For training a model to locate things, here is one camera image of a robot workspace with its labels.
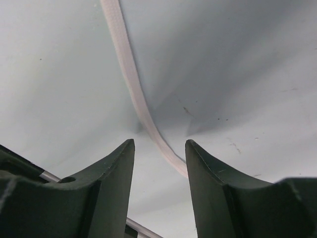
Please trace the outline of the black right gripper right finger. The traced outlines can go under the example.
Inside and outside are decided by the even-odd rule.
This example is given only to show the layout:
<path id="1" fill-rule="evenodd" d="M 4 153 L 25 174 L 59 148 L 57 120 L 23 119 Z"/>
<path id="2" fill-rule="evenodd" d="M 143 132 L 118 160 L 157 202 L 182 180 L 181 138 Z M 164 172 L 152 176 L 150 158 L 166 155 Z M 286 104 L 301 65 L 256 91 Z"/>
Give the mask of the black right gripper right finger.
<path id="1" fill-rule="evenodd" d="M 270 183 L 229 166 L 193 140 L 185 151 L 198 237 L 316 237 L 316 178 Z"/>

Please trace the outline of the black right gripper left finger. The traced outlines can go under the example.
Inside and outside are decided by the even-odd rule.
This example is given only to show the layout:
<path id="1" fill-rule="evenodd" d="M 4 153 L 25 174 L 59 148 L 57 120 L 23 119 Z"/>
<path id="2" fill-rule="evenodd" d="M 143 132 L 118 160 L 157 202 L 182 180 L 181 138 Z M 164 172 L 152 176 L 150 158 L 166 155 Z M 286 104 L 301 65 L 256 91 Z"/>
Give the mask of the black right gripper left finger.
<path id="1" fill-rule="evenodd" d="M 127 210 L 135 143 L 126 140 L 85 169 L 58 179 L 0 149 L 3 238 L 133 238 Z"/>

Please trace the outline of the white shoelace of sneaker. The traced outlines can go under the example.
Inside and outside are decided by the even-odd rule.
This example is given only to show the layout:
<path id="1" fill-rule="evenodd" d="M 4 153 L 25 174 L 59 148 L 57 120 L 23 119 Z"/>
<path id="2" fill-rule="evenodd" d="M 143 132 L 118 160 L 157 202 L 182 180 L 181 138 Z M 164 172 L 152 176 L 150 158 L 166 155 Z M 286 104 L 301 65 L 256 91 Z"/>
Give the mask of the white shoelace of sneaker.
<path id="1" fill-rule="evenodd" d="M 118 0 L 102 0 L 101 6 L 114 44 L 120 69 L 139 121 L 165 160 L 183 177 L 188 178 L 186 162 L 177 156 L 163 139 L 150 114 L 142 91 L 120 2 Z"/>

